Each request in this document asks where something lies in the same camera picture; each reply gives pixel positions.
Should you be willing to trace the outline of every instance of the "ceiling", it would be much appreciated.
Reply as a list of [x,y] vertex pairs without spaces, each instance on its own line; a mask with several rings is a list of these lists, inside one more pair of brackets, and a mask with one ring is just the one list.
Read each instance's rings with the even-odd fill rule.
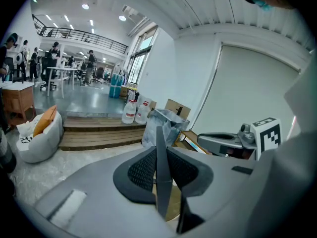
[[[52,48],[52,45],[48,43],[41,43],[40,45],[40,49],[43,50],[44,52],[46,50],[47,51],[50,50],[51,48]],[[67,55],[82,58],[83,55],[79,53],[80,51],[84,53],[85,56],[89,57],[89,54],[88,54],[89,49],[83,49],[83,48],[78,48],[78,47],[69,46],[69,45],[66,45],[64,48],[64,52]],[[117,62],[121,61],[121,59],[119,58],[115,58],[115,57],[100,53],[98,51],[94,51],[94,55],[96,56],[97,61],[100,61],[100,62],[103,61],[103,58],[106,58],[106,63],[109,63],[109,64],[116,64]]]
[[[88,4],[89,9],[82,8],[82,4]],[[116,0],[37,0],[31,3],[32,14],[34,14],[47,27],[70,28],[75,30],[91,32],[110,38],[127,46],[131,38],[127,34],[144,17],[138,11],[125,6]],[[124,15],[127,20],[119,20]]]
[[[62,4],[64,0],[48,0],[48,4]],[[96,8],[95,16],[103,18],[103,11],[111,11],[117,17],[123,5],[126,4],[142,16],[146,16],[172,38],[177,39],[185,30],[195,29],[200,26],[215,26],[215,24],[239,24],[254,26],[273,31],[286,38],[293,40],[308,51],[314,48],[315,40],[308,31],[303,20],[296,10],[273,8],[270,11],[263,11],[254,4],[244,0],[91,0]]]

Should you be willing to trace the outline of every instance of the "plastic bag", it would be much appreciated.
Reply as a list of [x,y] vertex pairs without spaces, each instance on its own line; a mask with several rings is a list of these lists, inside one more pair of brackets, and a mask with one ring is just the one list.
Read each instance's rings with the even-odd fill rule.
[[187,128],[188,120],[179,117],[171,110],[155,109],[150,112],[145,128],[142,145],[144,147],[156,146],[157,126],[162,126],[166,146],[172,146],[180,131]]

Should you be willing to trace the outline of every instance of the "window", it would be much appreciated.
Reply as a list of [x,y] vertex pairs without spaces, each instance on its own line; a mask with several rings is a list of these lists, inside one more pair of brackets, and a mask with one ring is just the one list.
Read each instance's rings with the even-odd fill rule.
[[142,69],[158,34],[158,29],[156,26],[139,37],[130,57],[128,82],[139,83]]

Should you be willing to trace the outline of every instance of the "roller blind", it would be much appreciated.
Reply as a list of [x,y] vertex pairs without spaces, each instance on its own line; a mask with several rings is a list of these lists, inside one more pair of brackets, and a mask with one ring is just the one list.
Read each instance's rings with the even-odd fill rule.
[[251,50],[223,46],[212,86],[192,128],[203,132],[237,133],[242,123],[267,117],[281,119],[285,139],[294,114],[284,100],[298,72]]

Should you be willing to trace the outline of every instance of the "white column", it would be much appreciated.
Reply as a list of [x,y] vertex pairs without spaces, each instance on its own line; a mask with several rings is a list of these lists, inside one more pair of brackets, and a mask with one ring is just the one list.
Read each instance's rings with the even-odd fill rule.
[[59,49],[60,50],[60,58],[57,60],[56,66],[58,66],[61,63],[61,58],[63,57],[64,49],[65,49],[65,44],[61,44],[60,49]]

